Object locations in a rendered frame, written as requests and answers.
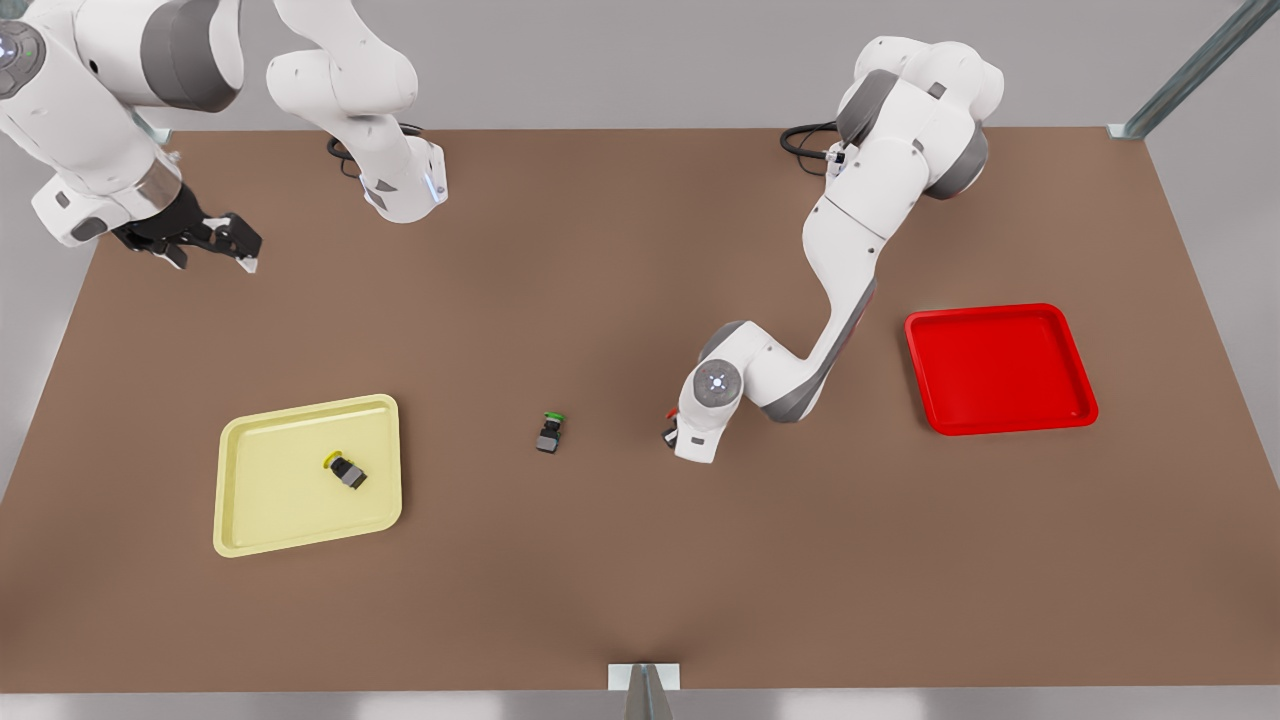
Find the yellow tray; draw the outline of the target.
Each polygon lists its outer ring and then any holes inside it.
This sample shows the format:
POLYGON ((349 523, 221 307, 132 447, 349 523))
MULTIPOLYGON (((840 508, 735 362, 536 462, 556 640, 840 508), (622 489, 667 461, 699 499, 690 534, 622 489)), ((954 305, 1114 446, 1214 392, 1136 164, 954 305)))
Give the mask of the yellow tray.
POLYGON ((212 547, 225 559, 385 530, 401 518, 401 423, 389 395, 239 416, 221 430, 212 547), (357 489, 323 466, 342 451, 357 489))

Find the red tray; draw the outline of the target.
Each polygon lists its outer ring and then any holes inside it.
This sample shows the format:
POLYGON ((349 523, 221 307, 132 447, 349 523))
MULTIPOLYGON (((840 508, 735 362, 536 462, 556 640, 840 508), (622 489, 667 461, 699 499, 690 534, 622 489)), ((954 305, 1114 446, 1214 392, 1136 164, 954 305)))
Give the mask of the red tray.
POLYGON ((919 311, 904 332, 925 418, 942 436, 1088 427, 1100 414, 1051 304, 919 311))

